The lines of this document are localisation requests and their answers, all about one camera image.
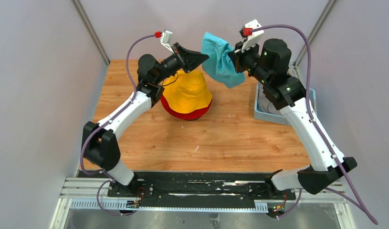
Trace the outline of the light blue bucket hat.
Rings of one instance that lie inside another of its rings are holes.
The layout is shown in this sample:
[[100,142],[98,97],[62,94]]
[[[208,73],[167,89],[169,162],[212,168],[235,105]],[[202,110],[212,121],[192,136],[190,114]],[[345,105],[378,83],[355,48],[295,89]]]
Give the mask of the light blue bucket hat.
[[203,71],[213,80],[233,88],[244,83],[244,73],[237,73],[228,53],[233,47],[224,39],[206,32],[202,38],[201,53],[209,56],[202,64]]

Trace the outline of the yellow bucket hat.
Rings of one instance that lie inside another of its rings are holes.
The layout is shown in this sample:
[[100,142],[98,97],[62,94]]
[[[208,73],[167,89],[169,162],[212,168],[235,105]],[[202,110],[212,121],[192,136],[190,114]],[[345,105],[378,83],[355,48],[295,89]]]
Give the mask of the yellow bucket hat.
[[166,98],[170,108],[179,113],[187,114],[207,107],[212,100],[205,77],[198,70],[190,73],[180,70],[162,85],[162,96]]

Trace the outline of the red bucket hat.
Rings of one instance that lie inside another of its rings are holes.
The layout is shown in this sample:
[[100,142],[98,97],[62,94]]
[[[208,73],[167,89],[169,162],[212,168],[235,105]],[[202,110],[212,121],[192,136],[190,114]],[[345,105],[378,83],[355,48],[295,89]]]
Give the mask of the red bucket hat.
[[208,110],[210,109],[211,104],[212,104],[212,100],[211,100],[207,107],[194,110],[193,112],[190,112],[187,114],[183,114],[183,113],[179,113],[179,112],[176,112],[173,109],[171,109],[164,96],[161,96],[160,101],[161,101],[161,104],[162,104],[163,108],[165,109],[165,111],[168,112],[171,116],[178,118],[178,119],[186,120],[186,121],[194,121],[194,120],[201,118],[203,115],[205,115],[208,112]]

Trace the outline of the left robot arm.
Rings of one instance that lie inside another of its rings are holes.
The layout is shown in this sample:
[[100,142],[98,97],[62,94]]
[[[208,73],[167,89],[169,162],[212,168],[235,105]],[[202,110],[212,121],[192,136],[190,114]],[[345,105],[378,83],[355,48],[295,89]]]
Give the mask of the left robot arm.
[[121,159],[118,139],[143,113],[161,98],[161,82],[179,70],[189,73],[208,60],[207,54],[185,49],[179,43],[172,45],[172,54],[159,62],[153,55],[144,54],[138,59],[139,82],[126,101],[110,115],[97,123],[87,122],[83,127],[81,159],[99,166],[115,182],[126,197],[138,191],[135,174]]

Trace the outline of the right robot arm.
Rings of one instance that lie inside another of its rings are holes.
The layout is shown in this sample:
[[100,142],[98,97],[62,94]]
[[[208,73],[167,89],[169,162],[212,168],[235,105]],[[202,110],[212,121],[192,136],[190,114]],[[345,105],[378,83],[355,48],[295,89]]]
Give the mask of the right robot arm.
[[335,147],[307,98],[309,90],[289,71],[291,50],[280,39],[268,39],[247,48],[235,44],[228,56],[239,73],[248,72],[263,87],[263,94],[289,122],[305,147],[310,164],[273,172],[265,180],[265,193],[276,199],[286,189],[304,189],[317,194],[357,167],[353,157],[346,157]]

